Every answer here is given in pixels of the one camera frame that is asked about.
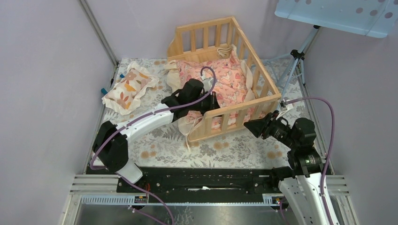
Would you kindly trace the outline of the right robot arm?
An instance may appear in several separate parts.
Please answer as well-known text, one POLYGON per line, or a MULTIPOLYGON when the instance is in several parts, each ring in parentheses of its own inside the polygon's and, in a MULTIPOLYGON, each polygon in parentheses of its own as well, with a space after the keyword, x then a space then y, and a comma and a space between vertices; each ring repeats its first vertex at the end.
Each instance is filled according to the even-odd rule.
POLYGON ((299 224, 339 224, 326 184, 327 165, 314 147, 314 122, 298 118, 290 126, 279 111, 274 111, 244 126, 255 137, 273 137, 290 149, 289 166, 271 170, 269 187, 275 193, 282 192, 299 224))

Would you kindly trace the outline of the wooden pet bed frame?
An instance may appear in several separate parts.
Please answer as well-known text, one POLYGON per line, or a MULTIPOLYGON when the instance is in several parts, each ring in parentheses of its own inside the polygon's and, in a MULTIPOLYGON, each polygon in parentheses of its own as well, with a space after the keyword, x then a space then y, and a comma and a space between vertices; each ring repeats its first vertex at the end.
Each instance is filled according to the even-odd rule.
MULTIPOLYGON (((186 60, 201 63, 225 59, 218 48, 237 47, 238 58, 244 60, 253 75, 252 91, 255 99, 208 111, 204 114, 190 111, 177 121, 180 132, 188 142, 200 141, 231 131, 242 129, 244 123, 263 118, 276 109, 281 93, 264 68, 247 36, 232 16, 178 26, 167 50, 168 62, 186 60)), ((204 66, 201 81, 215 78, 215 71, 204 66)))

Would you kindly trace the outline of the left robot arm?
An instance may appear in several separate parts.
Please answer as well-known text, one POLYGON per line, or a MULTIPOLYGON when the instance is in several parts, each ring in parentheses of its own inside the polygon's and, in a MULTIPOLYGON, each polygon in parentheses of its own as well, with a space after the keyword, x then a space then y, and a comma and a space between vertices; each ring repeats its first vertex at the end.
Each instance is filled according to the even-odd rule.
POLYGON ((141 169, 129 158, 129 144, 147 133, 185 117, 190 111, 205 113, 219 108, 213 91, 215 78, 190 79, 181 89, 164 98, 154 109, 124 123, 104 122, 97 133, 90 160, 93 170, 106 169, 128 181, 135 193, 145 188, 141 169))

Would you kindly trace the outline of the pink patterned bed cushion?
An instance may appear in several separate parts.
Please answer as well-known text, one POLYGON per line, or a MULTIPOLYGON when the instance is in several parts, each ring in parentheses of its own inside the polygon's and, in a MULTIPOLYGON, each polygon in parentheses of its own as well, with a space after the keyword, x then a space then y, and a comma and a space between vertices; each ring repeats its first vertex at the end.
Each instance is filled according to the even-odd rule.
POLYGON ((176 91, 192 78, 201 81, 200 71, 208 66, 215 71, 217 82, 213 91, 221 108, 254 100, 253 75, 244 60, 238 58, 237 47, 230 45, 227 48, 218 48, 217 53, 229 57, 201 63, 171 60, 164 66, 168 73, 167 85, 172 91, 176 91))

